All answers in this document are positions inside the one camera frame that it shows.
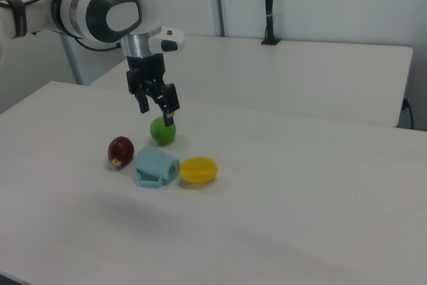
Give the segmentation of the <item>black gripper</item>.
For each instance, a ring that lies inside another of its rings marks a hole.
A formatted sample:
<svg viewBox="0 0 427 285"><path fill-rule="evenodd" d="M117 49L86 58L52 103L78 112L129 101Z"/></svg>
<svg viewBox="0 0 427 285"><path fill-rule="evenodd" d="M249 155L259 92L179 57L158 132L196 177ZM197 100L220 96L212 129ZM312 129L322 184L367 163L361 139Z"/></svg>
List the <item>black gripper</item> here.
<svg viewBox="0 0 427 285"><path fill-rule="evenodd" d="M149 57L127 57L129 71L127 83L130 94L134 95L141 113L149 111L146 95L153 98L163 114L165 126L174 124L173 115L180 108L176 87L165 84L165 61L163 54Z"/></svg>

